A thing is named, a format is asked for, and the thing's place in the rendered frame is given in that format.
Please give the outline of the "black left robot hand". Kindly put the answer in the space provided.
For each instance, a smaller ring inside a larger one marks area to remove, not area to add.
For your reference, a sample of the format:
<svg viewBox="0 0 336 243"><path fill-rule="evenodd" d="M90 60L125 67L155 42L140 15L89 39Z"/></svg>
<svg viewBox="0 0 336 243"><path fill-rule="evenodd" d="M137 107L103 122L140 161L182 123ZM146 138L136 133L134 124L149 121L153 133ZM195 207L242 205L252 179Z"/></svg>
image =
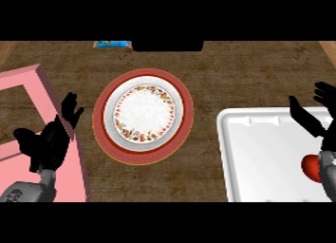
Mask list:
<svg viewBox="0 0 336 243"><path fill-rule="evenodd" d="M77 95L71 92L62 101L62 115L71 128L75 128L84 108L77 107ZM16 128L13 136L19 144L19 151L31 158L30 171L37 173L41 170L53 170L62 166L71 137L62 124L61 118L55 117L41 133L27 128Z"/></svg>

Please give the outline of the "white floral-rim plate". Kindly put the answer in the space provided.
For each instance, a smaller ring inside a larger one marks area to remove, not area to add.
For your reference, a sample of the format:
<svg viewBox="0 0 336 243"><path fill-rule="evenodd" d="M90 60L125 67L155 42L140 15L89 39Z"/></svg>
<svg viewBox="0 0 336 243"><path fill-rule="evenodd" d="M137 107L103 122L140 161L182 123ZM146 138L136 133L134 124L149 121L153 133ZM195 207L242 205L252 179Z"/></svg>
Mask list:
<svg viewBox="0 0 336 243"><path fill-rule="evenodd" d="M174 137L182 122L183 98L168 81L156 76L124 81L103 108L111 140L128 151L151 151Z"/></svg>

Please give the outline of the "pink frame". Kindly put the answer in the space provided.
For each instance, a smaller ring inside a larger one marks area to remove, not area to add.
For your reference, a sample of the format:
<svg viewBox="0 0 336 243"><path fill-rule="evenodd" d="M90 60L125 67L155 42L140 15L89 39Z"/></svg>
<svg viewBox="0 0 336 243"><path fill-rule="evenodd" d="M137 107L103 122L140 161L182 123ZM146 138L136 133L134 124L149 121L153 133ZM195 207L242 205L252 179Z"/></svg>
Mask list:
<svg viewBox="0 0 336 243"><path fill-rule="evenodd" d="M40 182L30 172L31 159L19 152L13 131L28 128L37 134L61 112L62 98L53 90L40 64L0 73L0 196L16 181ZM90 191L81 141L66 121L69 151L56 171L55 202L89 202Z"/></svg>

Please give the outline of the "white tray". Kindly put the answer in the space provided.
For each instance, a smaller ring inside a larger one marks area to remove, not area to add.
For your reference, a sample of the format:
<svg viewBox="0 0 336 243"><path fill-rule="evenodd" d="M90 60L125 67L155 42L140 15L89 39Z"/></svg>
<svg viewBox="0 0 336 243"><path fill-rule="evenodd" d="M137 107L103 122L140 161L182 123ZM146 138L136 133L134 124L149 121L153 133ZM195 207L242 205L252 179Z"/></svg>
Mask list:
<svg viewBox="0 0 336 243"><path fill-rule="evenodd" d="M232 202L328 202L301 162L322 149L286 107L227 108L217 116L227 198Z"/></svg>

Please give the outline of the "red round placemat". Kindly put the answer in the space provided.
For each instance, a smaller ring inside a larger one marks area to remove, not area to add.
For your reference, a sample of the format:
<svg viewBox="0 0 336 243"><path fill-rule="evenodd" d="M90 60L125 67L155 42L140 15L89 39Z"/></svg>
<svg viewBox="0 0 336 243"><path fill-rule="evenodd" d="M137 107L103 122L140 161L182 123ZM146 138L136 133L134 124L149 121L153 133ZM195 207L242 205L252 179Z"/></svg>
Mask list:
<svg viewBox="0 0 336 243"><path fill-rule="evenodd" d="M93 113L97 144L130 165L167 159L180 149L193 125L193 100L180 79L142 68L105 87Z"/></svg>

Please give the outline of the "red tomato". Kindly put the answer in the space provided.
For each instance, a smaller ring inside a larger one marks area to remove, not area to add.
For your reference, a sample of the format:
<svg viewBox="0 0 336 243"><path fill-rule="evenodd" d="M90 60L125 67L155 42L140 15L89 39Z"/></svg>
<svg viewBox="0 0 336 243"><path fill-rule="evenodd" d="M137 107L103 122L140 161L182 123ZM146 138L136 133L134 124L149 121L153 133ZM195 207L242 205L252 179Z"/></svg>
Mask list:
<svg viewBox="0 0 336 243"><path fill-rule="evenodd" d="M302 170L304 175L314 182L322 182L322 179L320 179L320 157L317 155L307 155L302 158L301 170Z"/></svg>

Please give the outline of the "blue patterned box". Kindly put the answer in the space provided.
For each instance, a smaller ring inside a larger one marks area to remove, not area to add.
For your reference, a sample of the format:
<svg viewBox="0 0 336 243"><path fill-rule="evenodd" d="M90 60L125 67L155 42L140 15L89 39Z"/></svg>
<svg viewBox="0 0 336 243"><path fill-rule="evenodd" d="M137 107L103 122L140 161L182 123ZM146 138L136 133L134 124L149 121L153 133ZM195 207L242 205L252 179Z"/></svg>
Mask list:
<svg viewBox="0 0 336 243"><path fill-rule="evenodd" d="M131 48L131 41L94 41L93 47Z"/></svg>

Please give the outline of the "black appliance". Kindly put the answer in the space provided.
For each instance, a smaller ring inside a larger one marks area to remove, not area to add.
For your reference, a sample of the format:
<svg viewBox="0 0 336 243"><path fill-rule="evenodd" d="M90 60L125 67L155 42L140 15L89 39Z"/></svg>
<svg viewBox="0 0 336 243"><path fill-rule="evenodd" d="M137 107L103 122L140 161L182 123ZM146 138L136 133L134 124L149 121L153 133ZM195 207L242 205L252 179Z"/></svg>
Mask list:
<svg viewBox="0 0 336 243"><path fill-rule="evenodd" d="M202 41L133 41L134 51L201 51Z"/></svg>

